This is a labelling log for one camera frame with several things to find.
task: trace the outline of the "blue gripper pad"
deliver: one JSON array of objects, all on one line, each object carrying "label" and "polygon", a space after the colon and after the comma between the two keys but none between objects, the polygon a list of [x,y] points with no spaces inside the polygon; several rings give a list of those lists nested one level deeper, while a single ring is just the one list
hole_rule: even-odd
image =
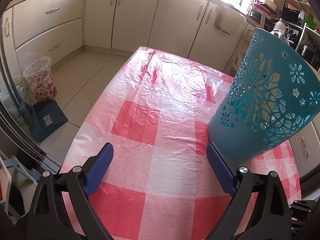
[{"label": "blue gripper pad", "polygon": [[233,174],[212,144],[207,146],[207,159],[223,191],[233,197],[236,193]]},{"label": "blue gripper pad", "polygon": [[89,197],[92,193],[95,193],[98,190],[98,187],[103,179],[104,174],[106,174],[112,159],[113,146],[111,143],[109,143],[86,176],[86,186],[84,188],[86,197]]}]

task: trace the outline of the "teal plastic basket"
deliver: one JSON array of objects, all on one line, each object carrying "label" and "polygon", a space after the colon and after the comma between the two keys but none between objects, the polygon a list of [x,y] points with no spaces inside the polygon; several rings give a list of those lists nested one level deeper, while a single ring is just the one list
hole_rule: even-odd
[{"label": "teal plastic basket", "polygon": [[209,138],[240,164],[295,135],[319,111],[315,70],[282,40],[255,28],[244,60],[209,121]]}]

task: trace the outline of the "baseboard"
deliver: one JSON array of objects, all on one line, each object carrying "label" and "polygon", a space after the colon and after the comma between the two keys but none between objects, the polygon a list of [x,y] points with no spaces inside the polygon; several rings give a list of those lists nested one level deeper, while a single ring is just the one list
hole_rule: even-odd
[{"label": "baseboard", "polygon": [[120,55],[120,56],[124,56],[124,57],[131,57],[133,54],[133,52],[123,51],[123,50],[119,50],[119,49],[106,49],[106,48],[89,46],[89,45],[85,45],[84,49],[97,51],[97,52],[103,52],[103,53],[110,53],[110,54]]},{"label": "baseboard", "polygon": [[83,46],[81,46],[80,48],[74,50],[73,52],[69,53],[68,55],[64,56],[62,59],[60,59],[58,62],[56,62],[55,64],[53,64],[51,66],[51,72],[56,70],[63,63],[65,63],[67,60],[71,59],[74,55],[78,54],[81,51],[83,51]]}]

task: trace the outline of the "table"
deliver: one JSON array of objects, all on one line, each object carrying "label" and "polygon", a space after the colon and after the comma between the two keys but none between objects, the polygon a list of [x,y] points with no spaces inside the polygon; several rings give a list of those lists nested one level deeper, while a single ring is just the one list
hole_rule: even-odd
[{"label": "table", "polygon": [[[83,165],[108,141],[113,161],[90,201],[116,240],[200,240],[229,203],[206,159],[207,123],[233,78],[199,63],[140,47],[88,114],[61,172]],[[301,199],[289,141],[245,164],[278,172],[288,203]],[[82,233],[67,193],[75,231]],[[245,229],[256,195],[238,232]]]}]

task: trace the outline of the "tile floor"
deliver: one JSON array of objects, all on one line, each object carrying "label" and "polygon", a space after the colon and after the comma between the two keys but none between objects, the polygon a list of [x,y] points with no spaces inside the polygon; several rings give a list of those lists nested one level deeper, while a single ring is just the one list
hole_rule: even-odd
[{"label": "tile floor", "polygon": [[69,119],[40,147],[59,162],[64,158],[87,114],[127,57],[83,50],[55,69],[56,101]]}]

